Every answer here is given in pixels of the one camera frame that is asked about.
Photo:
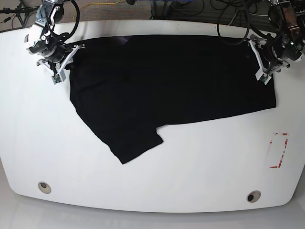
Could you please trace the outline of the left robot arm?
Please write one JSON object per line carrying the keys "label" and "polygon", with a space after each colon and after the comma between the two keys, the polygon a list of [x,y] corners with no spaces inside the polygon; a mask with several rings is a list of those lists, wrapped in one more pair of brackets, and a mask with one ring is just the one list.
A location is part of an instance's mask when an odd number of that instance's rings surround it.
{"label": "left robot arm", "polygon": [[254,34],[248,40],[259,69],[255,76],[267,84],[275,72],[289,68],[291,62],[305,57],[305,2],[303,0],[271,0],[268,20],[276,36],[263,34],[250,25]]}

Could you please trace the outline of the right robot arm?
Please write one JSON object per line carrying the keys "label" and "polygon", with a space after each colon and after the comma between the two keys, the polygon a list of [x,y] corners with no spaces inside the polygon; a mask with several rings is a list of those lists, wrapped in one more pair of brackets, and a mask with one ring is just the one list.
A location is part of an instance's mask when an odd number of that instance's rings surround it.
{"label": "right robot arm", "polygon": [[45,68],[51,74],[55,84],[65,81],[66,66],[73,63],[73,57],[79,49],[85,48],[84,44],[66,43],[75,34],[80,22],[80,8],[76,1],[71,1],[76,9],[75,25],[72,31],[61,34],[54,32],[55,24],[63,18],[64,2],[63,0],[43,0],[36,13],[35,23],[24,39],[26,50],[32,55],[41,57],[36,65]]}

